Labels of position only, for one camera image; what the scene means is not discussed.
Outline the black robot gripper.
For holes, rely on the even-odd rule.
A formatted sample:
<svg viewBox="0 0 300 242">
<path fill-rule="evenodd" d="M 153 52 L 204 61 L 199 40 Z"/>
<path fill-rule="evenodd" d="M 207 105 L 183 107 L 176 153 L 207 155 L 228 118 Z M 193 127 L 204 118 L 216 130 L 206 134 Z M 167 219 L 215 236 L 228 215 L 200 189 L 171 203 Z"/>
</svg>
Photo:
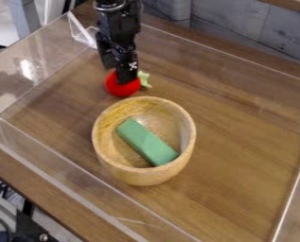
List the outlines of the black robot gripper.
<svg viewBox="0 0 300 242">
<path fill-rule="evenodd" d="M 116 67 L 119 83 L 128 84 L 139 78 L 139 57 L 133 51 L 141 31 L 141 5 L 96 4 L 94 9 L 100 13 L 96 37 L 104 67 Z"/>
</svg>

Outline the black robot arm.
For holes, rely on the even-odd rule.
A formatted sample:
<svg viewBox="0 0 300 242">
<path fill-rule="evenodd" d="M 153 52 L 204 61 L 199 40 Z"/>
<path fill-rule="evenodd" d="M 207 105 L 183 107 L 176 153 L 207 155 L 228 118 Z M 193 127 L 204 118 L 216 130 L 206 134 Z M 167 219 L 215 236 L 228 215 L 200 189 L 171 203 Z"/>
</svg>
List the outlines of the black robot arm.
<svg viewBox="0 0 300 242">
<path fill-rule="evenodd" d="M 139 76 L 136 36 L 141 32 L 140 0 L 96 0 L 100 13 L 96 34 L 101 60 L 107 69 L 116 69 L 117 82 L 128 84 Z"/>
</svg>

